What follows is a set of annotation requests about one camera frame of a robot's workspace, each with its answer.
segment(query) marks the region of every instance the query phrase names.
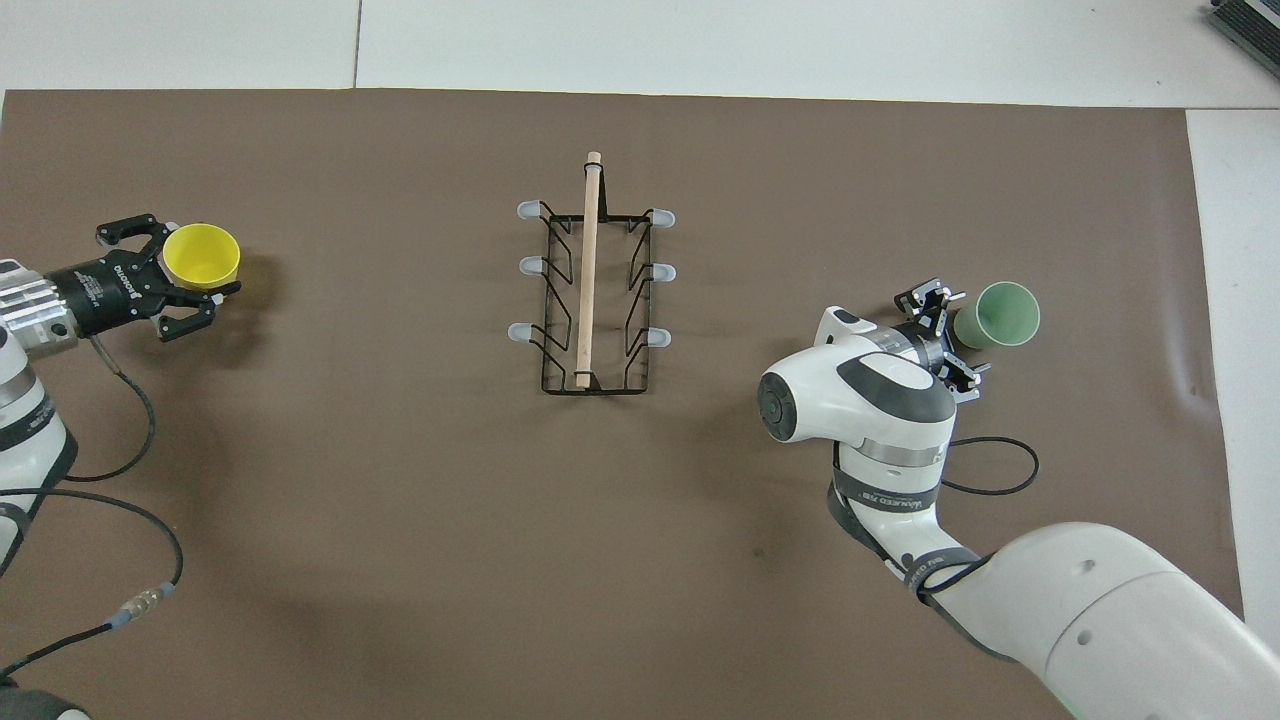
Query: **brown mat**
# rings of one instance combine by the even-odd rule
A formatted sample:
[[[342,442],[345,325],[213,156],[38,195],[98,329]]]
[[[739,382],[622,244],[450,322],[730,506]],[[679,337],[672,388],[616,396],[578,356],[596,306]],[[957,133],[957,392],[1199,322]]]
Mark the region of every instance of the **brown mat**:
[[[655,256],[648,395],[559,398],[504,337],[536,320],[520,200],[678,217]],[[188,550],[154,616],[20,675],[101,717],[1068,717],[913,602],[827,515],[829,447],[782,446],[759,373],[841,304],[938,274],[1034,290],[957,437],[1012,434],[1043,479],[946,492],[979,552],[1120,527],[1239,610],[1183,113],[433,91],[23,92],[0,135],[4,254],[95,258],[101,222],[230,229],[244,292],[161,346],[106,342],[159,411],[99,488]],[[40,372],[82,443],[143,418],[86,346]],[[954,454],[1011,484],[1024,460]],[[51,501],[0,582],[4,660],[168,574],[122,512]]]

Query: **wooden stick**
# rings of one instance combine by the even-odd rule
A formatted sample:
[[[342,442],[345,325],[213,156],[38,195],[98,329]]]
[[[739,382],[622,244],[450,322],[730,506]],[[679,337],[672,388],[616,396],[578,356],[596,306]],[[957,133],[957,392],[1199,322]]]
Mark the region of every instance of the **wooden stick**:
[[[586,154],[586,199],[582,208],[582,290],[577,302],[577,373],[573,383],[591,386],[591,327],[595,324],[595,234],[600,217],[600,154]]]

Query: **rubber tip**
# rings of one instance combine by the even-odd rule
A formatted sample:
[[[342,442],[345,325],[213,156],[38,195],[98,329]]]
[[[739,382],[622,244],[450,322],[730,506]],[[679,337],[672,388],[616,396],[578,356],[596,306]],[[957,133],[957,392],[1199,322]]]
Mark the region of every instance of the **rubber tip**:
[[[669,283],[676,279],[676,266],[668,265],[666,263],[653,264],[653,282],[655,283]]]
[[[649,347],[667,347],[671,345],[671,332],[662,328],[649,328]]]
[[[532,323],[512,323],[507,328],[507,337],[513,342],[529,342],[534,340],[534,324]]]
[[[520,272],[526,275],[540,275],[543,274],[543,268],[545,261],[540,255],[530,255],[529,258],[521,258]]]
[[[653,227],[655,228],[669,228],[676,224],[676,214],[671,210],[663,210],[660,208],[653,209]]]
[[[543,201],[541,200],[525,200],[520,205],[516,205],[516,217],[521,220],[536,220],[543,215]]]

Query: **yellow cup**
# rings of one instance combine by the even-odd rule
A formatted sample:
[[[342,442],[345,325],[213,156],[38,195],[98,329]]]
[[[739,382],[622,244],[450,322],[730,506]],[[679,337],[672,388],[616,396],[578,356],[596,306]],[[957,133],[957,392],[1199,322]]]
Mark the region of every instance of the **yellow cup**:
[[[236,279],[239,245],[218,225],[183,225],[169,236],[160,254],[173,282],[187,290],[212,290]]]

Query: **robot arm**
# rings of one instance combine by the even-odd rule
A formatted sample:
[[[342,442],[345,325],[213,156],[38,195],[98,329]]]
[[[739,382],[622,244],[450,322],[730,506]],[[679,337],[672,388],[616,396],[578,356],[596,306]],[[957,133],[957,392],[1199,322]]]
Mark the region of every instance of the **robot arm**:
[[[836,521],[911,596],[1025,665],[1078,717],[1274,717],[1280,659],[1133,537],[1066,523],[984,561],[942,530],[934,503],[956,404],[977,397],[986,369],[954,352],[946,301],[956,297],[938,281],[902,293],[915,319],[895,328],[828,307],[814,346],[762,377],[765,428],[782,442],[835,441]]]
[[[36,377],[32,360],[74,347],[134,320],[151,320],[163,342],[212,324],[223,299],[238,282],[192,291],[172,282],[160,252],[174,223],[137,215],[97,228],[108,249],[97,260],[41,275],[15,260],[0,260],[0,489],[51,488],[76,461],[76,439]],[[137,252],[122,240],[147,236]],[[182,318],[166,307],[189,307]],[[0,575],[13,561],[44,498],[0,498]]]

